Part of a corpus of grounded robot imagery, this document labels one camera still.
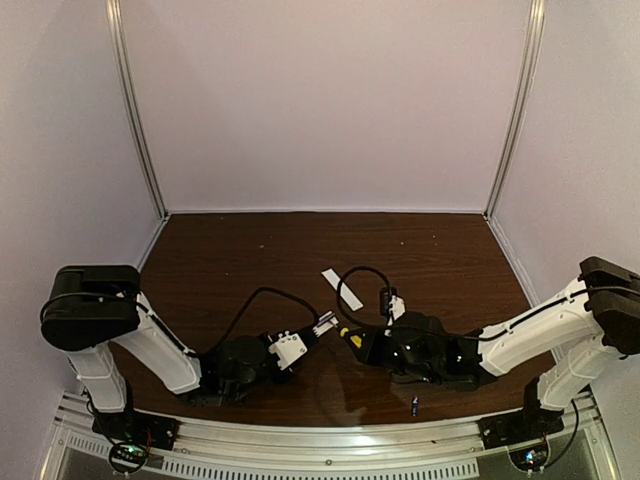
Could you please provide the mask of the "yellow handled screwdriver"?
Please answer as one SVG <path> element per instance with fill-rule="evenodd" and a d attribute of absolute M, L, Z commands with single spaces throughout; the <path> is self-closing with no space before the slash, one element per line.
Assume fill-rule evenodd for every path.
<path fill-rule="evenodd" d="M 340 330 L 339 335 L 349 345 L 350 348 L 355 350 L 360 350 L 362 348 L 363 340 L 359 335 L 359 331 L 343 327 Z"/>

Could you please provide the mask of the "white remote control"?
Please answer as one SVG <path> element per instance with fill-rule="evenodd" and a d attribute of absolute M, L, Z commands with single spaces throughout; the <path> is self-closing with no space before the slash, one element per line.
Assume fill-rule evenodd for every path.
<path fill-rule="evenodd" d="M 299 331 L 299 336 L 306 345 L 313 345 L 317 343 L 321 336 L 338 325 L 336 315 L 330 321 L 322 324 L 319 324 L 318 320 L 313 325 L 305 327 Z"/>

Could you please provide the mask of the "white battery cover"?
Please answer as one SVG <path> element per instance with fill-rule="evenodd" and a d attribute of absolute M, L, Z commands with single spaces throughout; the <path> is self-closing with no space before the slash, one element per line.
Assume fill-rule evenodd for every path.
<path fill-rule="evenodd" d="M 362 301 L 356 296 L 356 294 L 348 287 L 346 283 L 340 281 L 342 278 L 335 272 L 334 269 L 329 268 L 324 270 L 321 275 L 332 286 L 332 288 L 339 293 L 340 298 L 349 306 L 352 311 L 358 311 L 364 307 Z"/>

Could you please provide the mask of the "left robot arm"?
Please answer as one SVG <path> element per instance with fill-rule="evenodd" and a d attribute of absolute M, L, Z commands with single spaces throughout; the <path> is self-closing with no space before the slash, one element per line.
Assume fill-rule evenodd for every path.
<path fill-rule="evenodd" d="M 104 414 L 132 406 L 132 388 L 116 366 L 112 343 L 193 406 L 239 403 L 254 389 L 283 378 L 308 351 L 299 333 L 283 332 L 225 340 L 198 354 L 160 319 L 130 265 L 60 269 L 40 322 L 42 336 L 65 353 L 94 410 Z"/>

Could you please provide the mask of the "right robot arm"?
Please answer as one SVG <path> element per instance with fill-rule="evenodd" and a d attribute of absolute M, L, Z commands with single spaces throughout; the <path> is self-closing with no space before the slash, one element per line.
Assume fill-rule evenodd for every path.
<path fill-rule="evenodd" d="M 639 276 L 600 257 L 583 260 L 578 277 L 549 300 L 466 335 L 406 310 L 395 294 L 386 298 L 386 325 L 341 335 L 361 363 L 419 383 L 474 391 L 571 344 L 560 363 L 527 385 L 523 414 L 530 422 L 559 417 L 607 366 L 639 352 Z"/>

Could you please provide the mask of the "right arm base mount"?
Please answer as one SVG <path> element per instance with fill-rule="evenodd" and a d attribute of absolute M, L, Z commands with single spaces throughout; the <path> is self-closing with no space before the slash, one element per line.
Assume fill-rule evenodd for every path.
<path fill-rule="evenodd" d="M 548 436 L 564 428 L 560 417 L 529 421 L 522 410 L 483 417 L 478 421 L 486 450 L 506 447 L 511 464 L 519 471 L 533 474 L 550 463 Z"/>

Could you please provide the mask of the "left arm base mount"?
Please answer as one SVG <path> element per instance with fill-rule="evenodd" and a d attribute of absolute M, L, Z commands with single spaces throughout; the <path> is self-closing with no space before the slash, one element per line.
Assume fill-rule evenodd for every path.
<path fill-rule="evenodd" d="M 107 460 L 117 474 L 130 476 L 140 471 L 152 449 L 171 451 L 180 422 L 174 418 L 138 411 L 116 414 L 94 413 L 92 431 L 110 444 Z"/>

